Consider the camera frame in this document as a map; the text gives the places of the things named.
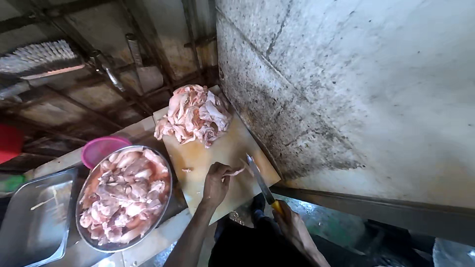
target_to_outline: cutting board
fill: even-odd
[[[215,86],[211,90],[213,92],[219,91],[219,87]],[[160,119],[167,111],[167,107],[163,108],[153,113],[153,117]],[[205,148],[204,144],[198,140],[180,145],[174,136],[163,136],[163,142],[170,155],[171,163],[175,168],[176,176],[191,214],[195,213],[203,197],[205,177],[209,167],[214,162],[239,167],[243,165],[239,159],[247,161],[246,153],[248,153],[254,157],[267,186],[271,186],[280,180],[279,175],[231,106],[229,113],[233,118],[227,134],[218,138],[210,148]],[[192,171],[184,172],[182,169],[192,169]],[[210,224],[235,210],[260,192],[261,189],[257,181],[246,170],[233,177],[226,198],[216,209]]]

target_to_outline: green object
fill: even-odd
[[[15,191],[25,182],[25,179],[23,175],[12,175],[0,181],[0,192],[9,193]]]

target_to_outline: metal tray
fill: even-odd
[[[165,203],[165,207],[163,208],[161,214],[158,216],[157,218],[157,221],[154,222],[152,224],[152,226],[150,227],[150,229],[148,229],[148,231],[146,231],[146,233],[143,235],[143,237],[136,237],[134,238],[132,241],[130,241],[128,244],[121,244],[121,243],[107,243],[107,244],[104,244],[102,246],[99,246],[97,243],[98,243],[98,240],[94,240],[94,239],[91,239],[91,234],[87,231],[87,229],[83,228],[81,226],[81,224],[79,223],[79,219],[81,219],[81,214],[83,213],[83,210],[81,208],[81,204],[79,204],[79,201],[81,200],[81,198],[84,196],[84,190],[86,190],[86,187],[88,186],[88,184],[91,182],[92,179],[97,179],[99,176],[100,176],[100,171],[101,171],[101,163],[105,160],[105,159],[108,159],[110,155],[116,153],[116,152],[120,152],[124,149],[127,149],[127,148],[131,148],[131,147],[143,147],[144,149],[150,149],[152,150],[155,154],[159,155],[161,158],[163,158],[163,160],[165,161],[165,164],[167,165],[167,168],[170,172],[170,191],[168,192],[168,198],[167,198],[167,202]],[[110,153],[107,157],[105,157],[104,159],[101,160],[101,162],[99,162],[95,167],[94,169],[92,169],[91,173],[89,174],[89,176],[87,177],[86,179],[86,182],[84,183],[82,189],[81,189],[81,192],[79,193],[79,196],[77,198],[77,202],[76,202],[76,227],[77,227],[77,231],[79,232],[79,234],[81,235],[82,239],[84,239],[86,241],[86,243],[88,245],[90,245],[92,248],[98,250],[98,251],[101,251],[101,252],[105,252],[105,253],[113,253],[113,252],[119,252],[119,251],[123,251],[123,250],[126,250],[134,245],[136,245],[137,243],[139,243],[140,241],[142,241],[145,237],[147,237],[150,232],[152,232],[153,229],[155,229],[157,227],[157,225],[160,223],[160,220],[162,219],[167,207],[168,207],[168,203],[170,202],[170,198],[171,198],[171,192],[173,190],[173,176],[172,176],[172,171],[171,171],[171,168],[170,168],[170,163],[168,162],[167,158],[164,157],[160,152],[158,152],[156,149],[153,149],[151,147],[148,147],[148,146],[145,146],[145,145],[130,145],[130,146],[126,146],[124,148],[121,148],[121,149],[118,149],[112,153]]]
[[[76,175],[77,169],[57,172],[16,191],[0,229],[2,267],[36,267],[64,256]]]

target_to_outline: pile of raw chicken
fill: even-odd
[[[228,129],[231,114],[227,102],[206,86],[187,85],[176,89],[167,114],[157,122],[154,136],[175,135],[180,144],[198,139],[209,148]]]
[[[164,160],[149,149],[131,147],[101,163],[86,187],[79,220],[98,245],[128,243],[160,216],[170,192]]]

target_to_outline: knife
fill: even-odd
[[[282,210],[282,207],[280,206],[280,203],[274,199],[272,196],[272,193],[270,192],[269,188],[267,187],[266,183],[264,182],[264,179],[262,178],[262,175],[257,168],[256,163],[254,160],[251,158],[251,156],[247,155],[247,163],[249,164],[249,167],[251,168],[252,171],[252,176],[254,176],[257,180],[257,183],[259,184],[259,187],[261,188],[262,194],[264,195],[264,198],[266,199],[267,203],[272,206],[273,209],[275,209],[278,213],[281,215],[284,215],[284,211]]]

